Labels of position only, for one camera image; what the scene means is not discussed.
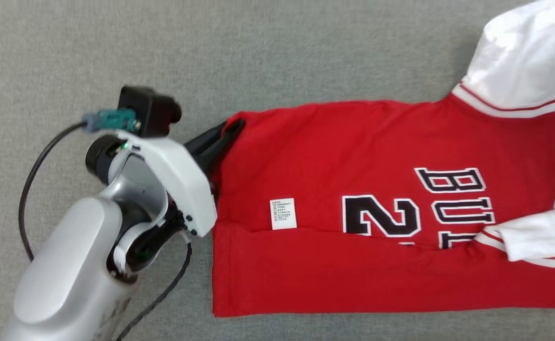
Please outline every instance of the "robotic arm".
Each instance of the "robotic arm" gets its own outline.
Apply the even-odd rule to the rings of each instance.
[[[96,140],[86,157],[107,187],[76,202],[33,259],[4,341],[110,340],[162,246],[176,233],[188,240],[184,231],[204,237],[215,224],[209,179],[243,121],[182,145],[167,138],[180,119],[169,97],[124,87],[119,109],[131,115],[123,125],[118,116],[120,129]],[[108,124],[93,119],[87,128]]]

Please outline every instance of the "red fabric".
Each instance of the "red fabric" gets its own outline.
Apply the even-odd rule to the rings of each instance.
[[[555,113],[481,114],[453,95],[437,103],[353,101],[241,112],[246,126],[220,169],[213,230],[214,314],[555,308],[555,268],[507,261],[480,242],[440,250],[436,200],[488,197],[496,223],[555,200]],[[478,168],[481,192],[431,193],[415,168]],[[418,206],[421,230],[344,233],[343,196]],[[297,228],[273,231],[269,201],[294,198]],[[405,246],[399,242],[414,242]]]

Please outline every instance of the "black knob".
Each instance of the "black knob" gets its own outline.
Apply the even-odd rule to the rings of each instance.
[[[100,182],[109,185],[109,167],[117,155],[120,146],[126,143],[114,135],[98,138],[86,153],[86,168],[96,176]]]

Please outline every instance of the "black cable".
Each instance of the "black cable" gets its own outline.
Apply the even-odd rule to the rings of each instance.
[[[23,246],[25,247],[25,251],[27,252],[27,257],[29,257],[29,261],[33,261],[33,252],[31,252],[31,246],[29,246],[27,233],[25,231],[25,204],[27,203],[27,196],[29,195],[29,190],[31,189],[31,183],[33,183],[33,179],[36,177],[37,171],[40,169],[40,166],[42,166],[42,162],[44,162],[44,159],[46,159],[46,156],[48,156],[55,145],[57,145],[57,143],[59,143],[59,141],[62,140],[65,136],[69,135],[69,133],[80,129],[85,125],[85,122],[72,125],[63,130],[55,138],[53,138],[53,140],[48,143],[46,148],[44,148],[44,151],[42,151],[40,156],[37,158],[35,164],[33,164],[33,168],[31,168],[31,172],[29,172],[27,181],[25,181],[23,192],[20,195],[20,203],[18,204],[18,231],[20,231],[20,239],[23,242]]]
[[[169,293],[172,291],[172,289],[174,289],[174,287],[176,287],[177,283],[180,281],[180,279],[185,274],[185,270],[187,270],[187,266],[189,265],[189,261],[191,260],[191,253],[192,252],[193,252],[193,250],[191,248],[191,242],[188,242],[187,243],[187,256],[185,257],[185,261],[183,262],[183,266],[180,267],[180,271],[176,275],[176,277],[174,278],[172,283],[170,283],[170,285],[163,291],[163,293],[160,296],[158,296],[158,298],[156,298],[156,300],[153,301],[152,304],[150,304],[137,317],[135,317],[134,320],[132,320],[132,322],[130,322],[128,324],[128,326],[126,326],[126,328],[124,328],[123,332],[120,333],[120,335],[117,337],[116,341],[122,341],[124,339],[124,337],[126,337],[128,332],[130,332],[130,330],[134,326],[136,326],[136,324],[139,323],[143,319],[143,317],[145,317],[147,314],[152,312],[152,310],[154,310],[154,308],[156,308],[156,306],[158,304],[160,304],[166,298],[166,296],[169,295]]]

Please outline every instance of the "cable connector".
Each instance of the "cable connector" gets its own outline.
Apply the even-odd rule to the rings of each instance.
[[[136,120],[136,113],[129,108],[102,109],[96,113],[82,115],[82,121],[86,123],[83,130],[87,133],[98,132],[102,129],[120,129],[135,132],[141,127]]]

